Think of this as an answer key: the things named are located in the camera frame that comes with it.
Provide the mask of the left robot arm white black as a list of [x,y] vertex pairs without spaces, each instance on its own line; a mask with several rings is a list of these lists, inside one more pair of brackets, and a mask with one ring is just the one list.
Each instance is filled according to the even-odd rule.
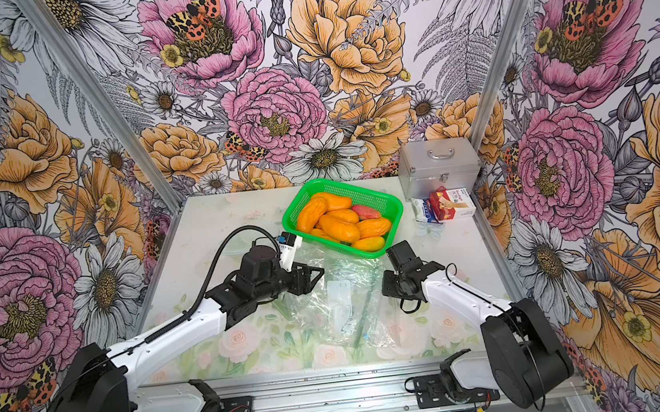
[[141,400],[138,388],[191,347],[236,326],[283,293],[310,294],[323,278],[321,267],[298,263],[298,245],[256,245],[217,286],[200,294],[200,304],[140,336],[104,350],[79,350],[54,395],[50,412],[225,412],[205,381],[192,379],[185,394]]

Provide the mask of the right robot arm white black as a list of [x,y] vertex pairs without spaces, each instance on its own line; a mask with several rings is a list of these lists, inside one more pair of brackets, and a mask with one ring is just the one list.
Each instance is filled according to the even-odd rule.
[[500,394],[524,409],[543,405],[548,392],[574,375],[574,365],[542,308],[535,301],[510,302],[457,278],[456,265],[417,257],[407,241],[386,252],[393,268],[384,272],[382,293],[400,303],[426,303],[476,327],[484,358],[471,350],[453,354],[437,379],[414,380],[425,406],[491,402]]

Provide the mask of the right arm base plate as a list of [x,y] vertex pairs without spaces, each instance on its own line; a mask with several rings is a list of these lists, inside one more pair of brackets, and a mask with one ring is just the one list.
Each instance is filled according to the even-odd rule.
[[499,390],[484,388],[465,390],[453,378],[444,375],[421,375],[406,379],[403,388],[416,396],[420,410],[461,404],[491,404],[500,399]]

